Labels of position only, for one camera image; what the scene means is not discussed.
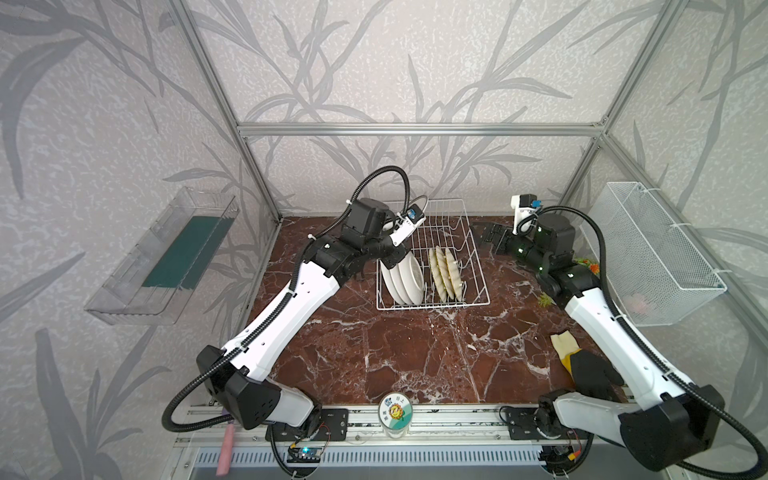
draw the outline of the metal frame bar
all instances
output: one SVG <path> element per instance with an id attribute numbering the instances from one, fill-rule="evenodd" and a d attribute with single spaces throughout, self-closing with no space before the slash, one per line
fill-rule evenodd
<path id="1" fill-rule="evenodd" d="M 584 177 L 586 177 L 586 175 L 589 173 L 589 170 L 592 168 L 592 163 L 594 162 L 594 159 L 598 155 L 598 150 L 600 149 L 599 139 L 601 135 L 602 134 L 598 135 L 597 137 L 592 137 L 592 140 L 587 146 L 587 150 L 585 150 L 584 154 L 581 155 L 581 160 L 576 166 L 574 173 L 571 175 L 570 180 L 568 180 L 568 183 L 565 185 L 565 190 L 563 190 L 562 197 L 560 197 L 559 203 L 561 205 L 568 204 L 568 202 L 571 201 L 573 196 L 576 194 L 576 190 L 578 190 L 579 186 L 581 185 Z"/>
<path id="2" fill-rule="evenodd" d="M 609 134 L 604 134 L 598 143 L 614 158 L 615 164 L 625 175 L 627 175 L 627 177 L 642 183 L 648 189 L 655 189 L 650 191 L 651 194 L 659 201 L 661 206 L 664 207 L 676 223 L 682 224 L 680 228 L 688 236 L 697 250 L 701 252 L 707 262 L 718 270 L 725 270 L 720 271 L 719 274 L 728 286 L 728 290 L 724 295 L 728 301 L 729 307 L 734 311 L 739 320 L 741 320 L 741 323 L 747 331 L 754 335 L 755 338 L 763 344 L 763 347 L 768 349 L 768 318 L 766 318 L 765 310 L 760 303 L 758 303 L 738 277 L 733 273 L 728 272 L 728 266 L 720 259 L 720 256 L 712 250 L 705 239 L 699 234 L 698 230 L 690 225 L 690 222 L 674 206 L 674 203 L 658 189 L 658 186 L 650 177 L 648 177 L 645 170 L 638 167 L 624 147 Z"/>
<path id="3" fill-rule="evenodd" d="M 611 127 L 627 106 L 632 94 L 637 90 L 637 86 L 643 80 L 643 77 L 645 77 L 648 67 L 653 63 L 653 60 L 674 30 L 674 26 L 683 14 L 687 3 L 688 0 L 667 0 L 661 7 L 643 47 L 634 59 L 634 63 L 630 67 L 624 81 L 621 82 L 621 86 L 611 102 L 611 106 L 608 107 L 608 111 L 603 117 L 603 133 L 611 130 Z"/>
<path id="4" fill-rule="evenodd" d="M 598 154 L 600 149 L 600 137 L 609 132 L 613 124 L 621 115 L 621 112 L 627 106 L 632 94 L 645 76 L 648 67 L 652 64 L 654 58 L 656 58 L 656 55 L 658 55 L 659 51 L 664 46 L 667 37 L 669 37 L 670 33 L 674 30 L 674 26 L 683 14 L 683 10 L 687 3 L 688 0 L 667 0 L 661 7 L 659 15 L 656 17 L 656 21 L 654 22 L 653 27 L 651 27 L 645 43 L 643 43 L 643 47 L 637 53 L 637 57 L 635 57 L 627 76 L 624 77 L 621 86 L 616 92 L 616 96 L 603 116 L 600 133 L 596 135 L 596 138 L 592 139 L 592 143 L 590 143 L 587 151 L 584 152 L 580 164 L 576 167 L 574 174 L 568 181 L 568 185 L 563 192 L 563 197 L 560 199 L 561 204 L 568 204 L 573 199 L 579 185 L 581 185 L 584 177 L 589 172 L 592 163 Z"/>
<path id="5" fill-rule="evenodd" d="M 261 194 L 264 196 L 264 200 L 267 202 L 270 213 L 272 214 L 274 220 L 280 220 L 282 215 L 277 209 L 277 204 L 272 198 L 270 189 L 266 186 L 266 182 L 264 181 L 264 178 L 259 171 L 259 166 L 256 163 L 256 159 L 253 157 L 253 152 L 251 152 L 248 144 L 246 144 L 243 137 L 240 136 L 237 131 L 237 119 L 235 118 L 232 107 L 227 100 L 227 95 L 224 93 L 221 80 L 218 78 L 218 75 L 214 70 L 213 62 L 211 62 L 208 54 L 205 51 L 202 37 L 200 36 L 200 32 L 197 30 L 197 26 L 195 25 L 195 22 L 192 18 L 192 12 L 187 7 L 184 0 L 167 0 L 167 3 L 170 7 L 171 16 L 174 18 L 176 25 L 181 30 L 182 35 L 184 36 L 184 40 L 186 40 L 187 46 L 190 48 L 192 56 L 197 63 L 197 67 L 203 74 L 203 78 L 208 84 L 210 93 L 214 96 L 214 100 L 216 101 L 219 112 L 224 119 L 227 130 L 235 142 L 235 147 L 240 152 L 240 156 L 245 161 L 246 166 L 248 167 L 248 171 L 250 172 L 253 181 L 256 182 L 256 186 L 258 187 L 259 192 L 261 192 Z"/>
<path id="6" fill-rule="evenodd" d="M 594 137 L 602 132 L 597 124 L 391 124 L 391 123 L 242 123 L 244 137 L 268 136 L 497 136 L 497 137 Z"/>

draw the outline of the transparent tray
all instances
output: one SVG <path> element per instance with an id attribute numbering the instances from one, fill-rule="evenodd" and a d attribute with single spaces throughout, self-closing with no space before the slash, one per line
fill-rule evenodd
<path id="1" fill-rule="evenodd" d="M 183 187 L 85 310 L 111 325 L 173 325 L 239 212 L 232 194 Z"/>

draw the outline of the red marble surface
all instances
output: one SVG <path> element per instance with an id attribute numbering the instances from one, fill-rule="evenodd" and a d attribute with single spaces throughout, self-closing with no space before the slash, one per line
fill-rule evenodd
<path id="1" fill-rule="evenodd" d="M 306 235 L 329 218 L 286 218 L 264 274 L 254 318 L 288 283 Z M 470 219 L 511 223 L 511 218 Z M 325 404 L 375 403 L 399 391 L 418 403 L 535 403 L 573 387 L 549 336 L 570 330 L 597 352 L 586 332 L 556 306 L 542 308 L 532 273 L 478 245 L 491 303 L 443 310 L 379 311 L 376 266 L 350 280 L 293 337 L 273 378 Z"/>

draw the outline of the vent grille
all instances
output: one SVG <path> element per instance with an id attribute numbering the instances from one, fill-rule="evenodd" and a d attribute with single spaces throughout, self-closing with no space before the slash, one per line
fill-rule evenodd
<path id="1" fill-rule="evenodd" d="M 281 450 L 285 459 L 285 448 Z M 219 452 L 214 447 L 201 448 L 195 466 L 215 467 Z M 331 446 L 323 456 L 323 466 L 542 465 L 538 459 L 540 453 L 541 447 L 534 445 Z M 273 467 L 275 460 L 269 447 L 235 447 L 231 466 Z"/>

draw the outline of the white wire dish rack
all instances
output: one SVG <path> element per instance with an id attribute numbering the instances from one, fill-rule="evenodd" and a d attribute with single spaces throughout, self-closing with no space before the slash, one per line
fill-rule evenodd
<path id="1" fill-rule="evenodd" d="M 392 211 L 402 209 L 401 201 L 386 202 Z M 406 245 L 419 261 L 425 282 L 425 298 L 420 305 L 398 305 L 386 289 L 381 264 L 376 262 L 376 309 L 416 310 L 488 305 L 491 298 L 480 267 L 475 238 L 469 228 L 464 200 L 449 198 L 430 200 L 425 209 L 426 221 L 413 232 Z M 462 300 L 442 302 L 435 289 L 429 269 L 428 251 L 431 248 L 448 249 L 456 259 L 463 282 Z"/>

